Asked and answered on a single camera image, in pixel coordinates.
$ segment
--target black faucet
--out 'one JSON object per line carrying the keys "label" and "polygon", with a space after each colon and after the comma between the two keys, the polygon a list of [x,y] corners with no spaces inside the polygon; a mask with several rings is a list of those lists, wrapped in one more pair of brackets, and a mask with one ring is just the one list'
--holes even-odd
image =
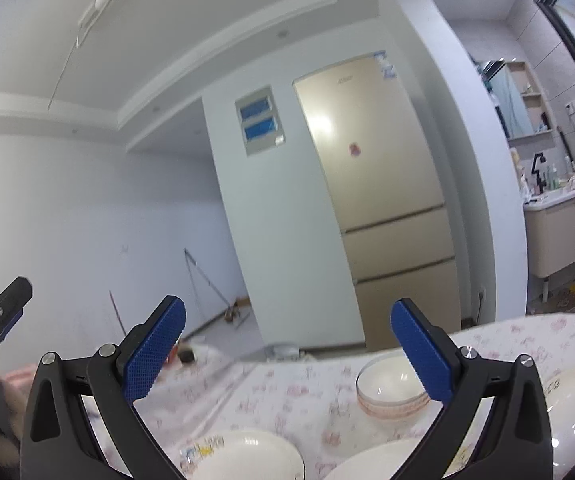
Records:
{"label": "black faucet", "polygon": [[543,190],[545,189],[545,186],[547,186],[547,182],[541,179],[541,172],[536,169],[537,160],[540,161],[542,164],[547,159],[545,158],[543,152],[538,152],[534,154],[534,160],[532,161],[532,174],[536,175],[536,185],[538,186],[538,189],[541,191],[541,194],[543,194]]}

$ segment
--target refrigerator door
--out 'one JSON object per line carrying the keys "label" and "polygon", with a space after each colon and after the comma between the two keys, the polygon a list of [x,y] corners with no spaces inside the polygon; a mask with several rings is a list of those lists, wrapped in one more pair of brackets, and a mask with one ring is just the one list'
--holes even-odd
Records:
{"label": "refrigerator door", "polygon": [[352,278],[363,280],[454,256],[445,208],[343,236]]}
{"label": "refrigerator door", "polygon": [[360,283],[355,290],[369,351],[400,346],[390,329],[390,311],[400,298],[411,298],[430,323],[440,326],[447,333],[461,330],[454,260],[391,278]]}
{"label": "refrigerator door", "polygon": [[341,230],[443,203],[423,130],[373,56],[295,83]]}

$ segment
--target blue and white sticker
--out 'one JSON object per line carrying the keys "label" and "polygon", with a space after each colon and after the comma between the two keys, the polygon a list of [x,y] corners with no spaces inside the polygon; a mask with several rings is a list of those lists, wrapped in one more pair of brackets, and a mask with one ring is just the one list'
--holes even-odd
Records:
{"label": "blue and white sticker", "polygon": [[394,65],[390,63],[387,59],[387,53],[382,50],[381,52],[376,52],[374,54],[374,59],[381,67],[381,73],[383,74],[383,79],[392,79],[396,77],[396,71],[394,70]]}

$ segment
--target wall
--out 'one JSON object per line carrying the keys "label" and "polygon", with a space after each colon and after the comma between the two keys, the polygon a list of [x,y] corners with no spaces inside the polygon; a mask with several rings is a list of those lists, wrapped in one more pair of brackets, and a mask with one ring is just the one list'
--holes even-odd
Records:
{"label": "wall", "polygon": [[525,51],[500,20],[452,20],[450,27],[476,61],[525,60]]}
{"label": "wall", "polygon": [[[575,63],[544,13],[533,0],[515,0],[506,19],[507,26],[525,50],[535,69],[554,118],[565,134],[575,161],[575,114],[570,117],[565,105],[575,99]],[[513,145],[519,150],[523,165],[531,167],[533,155],[544,152],[548,163],[564,171],[565,148],[558,133],[526,137]],[[574,279],[575,264],[551,277],[551,289]],[[541,280],[530,277],[528,301],[541,293]]]}
{"label": "wall", "polygon": [[432,0],[379,0],[379,11],[426,97],[421,121],[431,113],[444,139],[461,196],[471,303],[478,304],[478,292],[484,289],[481,322],[523,316],[523,212],[503,130],[487,92]]}
{"label": "wall", "polygon": [[[339,226],[293,81],[336,62],[394,49],[382,23],[366,20],[261,57],[203,91],[232,237],[266,342],[333,346],[364,340]],[[268,84],[286,142],[247,157],[234,102]],[[437,162],[448,208],[455,209],[453,236],[467,290],[465,236],[458,202],[449,199],[455,194],[453,178],[442,174],[446,166]]]}
{"label": "wall", "polygon": [[119,147],[0,136],[0,292],[28,277],[34,297],[0,347],[0,372],[91,354],[143,322],[167,294],[187,330],[222,308],[189,281],[187,247],[227,298],[245,295],[218,182],[208,164]]}

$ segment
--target bathroom sink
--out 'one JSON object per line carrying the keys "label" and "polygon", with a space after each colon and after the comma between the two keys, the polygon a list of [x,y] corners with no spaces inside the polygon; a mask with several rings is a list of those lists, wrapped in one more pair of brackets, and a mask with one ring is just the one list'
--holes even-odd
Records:
{"label": "bathroom sink", "polygon": [[549,207],[558,205],[575,198],[575,189],[567,190],[565,188],[546,191],[542,195],[536,196],[531,202],[523,204],[524,211],[541,211]]}

